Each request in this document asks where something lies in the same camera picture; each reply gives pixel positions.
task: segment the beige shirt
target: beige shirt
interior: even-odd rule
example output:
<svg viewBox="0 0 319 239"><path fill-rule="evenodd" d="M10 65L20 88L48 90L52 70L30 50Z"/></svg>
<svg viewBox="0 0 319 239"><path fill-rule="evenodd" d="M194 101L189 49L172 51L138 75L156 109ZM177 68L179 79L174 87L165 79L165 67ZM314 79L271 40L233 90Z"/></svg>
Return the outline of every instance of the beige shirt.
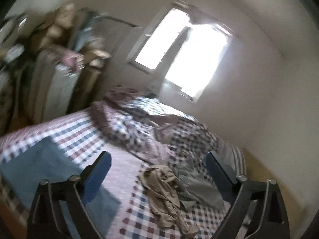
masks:
<svg viewBox="0 0 319 239"><path fill-rule="evenodd" d="M177 177L172 170L165 165L153 165L138 178L147 188L146 195L153 214L159 217L157 225L170 228L176 224L184 236L193 238L198 233L198 227L187 223L181 215L175 189Z"/></svg>

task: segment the metal bolt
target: metal bolt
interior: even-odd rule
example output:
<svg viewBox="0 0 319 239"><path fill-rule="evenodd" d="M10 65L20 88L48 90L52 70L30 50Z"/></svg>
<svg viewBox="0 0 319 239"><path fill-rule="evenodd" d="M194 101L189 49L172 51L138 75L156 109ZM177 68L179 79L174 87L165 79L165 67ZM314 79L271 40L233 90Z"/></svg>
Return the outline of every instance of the metal bolt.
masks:
<svg viewBox="0 0 319 239"><path fill-rule="evenodd" d="M72 176L69 178L69 181L75 182L75 181L78 181L79 179L81 179L81 177L80 177L79 175L72 175Z"/></svg>
<svg viewBox="0 0 319 239"><path fill-rule="evenodd" d="M277 184L277 181L275 179L269 179L269 182L272 184L272 185L276 185Z"/></svg>
<svg viewBox="0 0 319 239"><path fill-rule="evenodd" d="M246 177L245 175L243 175L243 174L238 174L238 175L236 176L236 178L237 178L237 180L239 180L239 181L241 181L241 182L244 182L244 181L247 180L247 177Z"/></svg>
<svg viewBox="0 0 319 239"><path fill-rule="evenodd" d="M49 181L48 181L47 179L41 180L41 181L40 181L40 185L41 185L41 186L47 185L48 182L49 182Z"/></svg>

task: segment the gray garment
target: gray garment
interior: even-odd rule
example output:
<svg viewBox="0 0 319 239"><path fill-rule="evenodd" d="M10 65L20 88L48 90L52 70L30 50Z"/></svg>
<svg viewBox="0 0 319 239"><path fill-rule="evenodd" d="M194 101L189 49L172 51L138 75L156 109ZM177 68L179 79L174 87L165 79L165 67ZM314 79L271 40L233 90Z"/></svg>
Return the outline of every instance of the gray garment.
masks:
<svg viewBox="0 0 319 239"><path fill-rule="evenodd" d="M185 209L201 203L221 210L224 207L224 200L218 189L211 182L205 180L200 174L192 160L178 164L172 168L178 177L178 186L182 190L178 192L178 198Z"/></svg>

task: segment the bright window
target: bright window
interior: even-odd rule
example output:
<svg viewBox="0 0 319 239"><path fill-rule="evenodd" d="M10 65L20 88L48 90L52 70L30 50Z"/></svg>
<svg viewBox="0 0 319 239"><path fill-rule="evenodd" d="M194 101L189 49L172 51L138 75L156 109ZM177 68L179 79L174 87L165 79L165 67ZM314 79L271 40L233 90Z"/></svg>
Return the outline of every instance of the bright window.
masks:
<svg viewBox="0 0 319 239"><path fill-rule="evenodd" d="M155 70L184 27L191 27L188 38L166 74L182 94L194 98L213 77L229 36L219 25L192 25L189 16L173 8L160 22L138 53L135 62Z"/></svg>

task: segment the gray cloth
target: gray cloth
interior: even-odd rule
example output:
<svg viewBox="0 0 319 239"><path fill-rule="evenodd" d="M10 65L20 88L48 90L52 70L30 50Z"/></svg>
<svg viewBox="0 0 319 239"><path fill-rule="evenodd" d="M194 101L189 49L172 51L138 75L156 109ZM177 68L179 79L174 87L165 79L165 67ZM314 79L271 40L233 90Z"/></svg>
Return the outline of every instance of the gray cloth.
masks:
<svg viewBox="0 0 319 239"><path fill-rule="evenodd" d="M178 198L185 209L196 205L197 202L218 210L223 208L224 200L218 189L204 179L190 159L176 165L172 170L178 177L178 186L181 189Z"/></svg>
<svg viewBox="0 0 319 239"><path fill-rule="evenodd" d="M0 171L22 204L30 209L40 180L62 182L71 175L80 174L82 169L67 159L57 145L46 137L23 154L3 164ZM60 201L60 204L72 238L80 238L66 202ZM95 199L86 205L87 212L103 236L106 236L119 205L120 201L103 187L100 187Z"/></svg>

